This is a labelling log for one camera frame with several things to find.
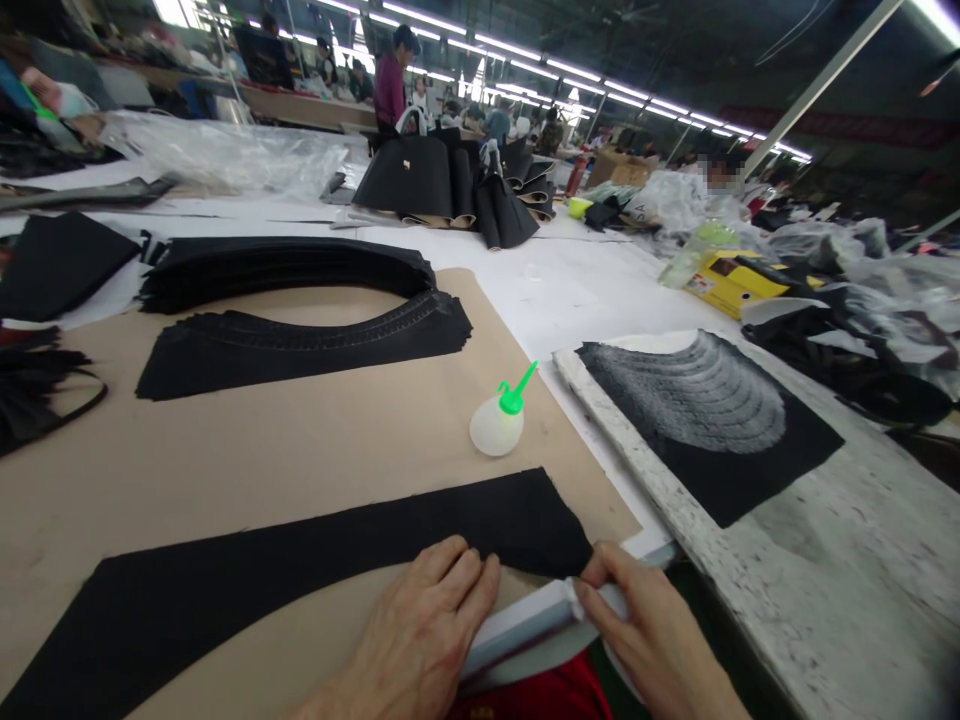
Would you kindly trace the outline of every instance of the marble surface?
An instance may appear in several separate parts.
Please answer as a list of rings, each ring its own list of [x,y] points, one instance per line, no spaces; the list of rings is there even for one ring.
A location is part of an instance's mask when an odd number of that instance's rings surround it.
[[[826,463],[721,530],[573,350],[554,358],[807,718],[937,717],[960,647],[960,495],[832,394],[739,336],[846,440]],[[607,340],[673,351],[695,332]]]

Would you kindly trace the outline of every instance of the green nozzle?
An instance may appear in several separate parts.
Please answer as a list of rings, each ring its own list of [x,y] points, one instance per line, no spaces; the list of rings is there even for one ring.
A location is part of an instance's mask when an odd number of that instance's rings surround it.
[[[527,374],[523,376],[523,380],[513,390],[510,389],[510,383],[500,383],[500,388],[497,390],[497,392],[503,392],[503,395],[500,396],[500,409],[507,415],[519,415],[520,411],[523,410],[523,391],[536,369],[537,361],[534,360],[533,365],[527,370]]]

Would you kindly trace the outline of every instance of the hand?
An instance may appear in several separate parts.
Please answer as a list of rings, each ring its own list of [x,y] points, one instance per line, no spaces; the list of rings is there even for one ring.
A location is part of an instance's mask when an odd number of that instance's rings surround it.
[[[749,720],[696,618],[662,570],[601,542],[581,578],[580,603],[656,720]],[[628,622],[595,589],[611,579],[627,598]]]
[[[497,599],[500,561],[459,535],[427,548],[380,598],[347,666],[290,716],[439,720]]]

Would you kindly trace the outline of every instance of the cardboard box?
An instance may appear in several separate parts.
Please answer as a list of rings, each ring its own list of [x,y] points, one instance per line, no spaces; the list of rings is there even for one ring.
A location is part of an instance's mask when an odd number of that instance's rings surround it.
[[[790,289],[789,285],[775,282],[741,263],[740,258],[743,257],[760,258],[760,255],[748,250],[718,250],[708,254],[700,272],[693,276],[684,290],[739,320],[740,309],[745,303],[779,297]],[[770,266],[773,270],[785,267]],[[813,277],[808,277],[807,282],[813,288],[823,286],[822,281]]]
[[[653,169],[643,160],[643,158],[634,157],[625,153],[615,152],[613,148],[602,148],[597,153],[597,158],[593,163],[593,170],[590,171],[590,177],[587,179],[585,188],[596,187],[602,182],[613,180],[621,185],[633,185],[643,187],[650,178]]]

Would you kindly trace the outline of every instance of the handbag handle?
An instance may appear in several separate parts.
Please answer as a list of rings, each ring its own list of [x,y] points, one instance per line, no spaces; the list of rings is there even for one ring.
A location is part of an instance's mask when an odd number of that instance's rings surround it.
[[[427,134],[427,119],[423,116],[423,110],[421,110],[416,105],[411,105],[406,110],[403,111],[403,115],[400,116],[400,119],[397,120],[397,134],[403,135],[404,128],[407,127],[407,121],[410,119],[410,114],[417,114],[417,127],[420,128],[420,134]]]

